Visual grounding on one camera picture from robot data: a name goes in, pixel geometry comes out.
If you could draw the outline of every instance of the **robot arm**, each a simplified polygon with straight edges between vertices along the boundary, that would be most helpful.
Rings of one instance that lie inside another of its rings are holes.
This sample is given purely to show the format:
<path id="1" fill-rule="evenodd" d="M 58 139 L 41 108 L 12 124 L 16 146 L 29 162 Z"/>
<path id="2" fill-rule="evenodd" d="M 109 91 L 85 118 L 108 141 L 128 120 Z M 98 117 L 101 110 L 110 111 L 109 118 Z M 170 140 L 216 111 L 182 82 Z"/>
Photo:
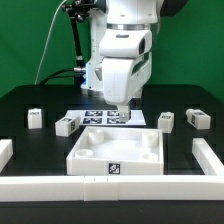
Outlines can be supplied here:
<path id="1" fill-rule="evenodd" d="M 116 105 L 120 121 L 130 119 L 129 102 L 151 76 L 152 25 L 164 0 L 76 0 L 77 21 L 90 17 L 91 59 L 81 85 Z"/>
<path id="2" fill-rule="evenodd" d="M 152 24 L 163 0 L 109 0 L 107 29 L 99 45 L 103 93 L 120 121 L 130 119 L 129 102 L 151 76 Z"/>

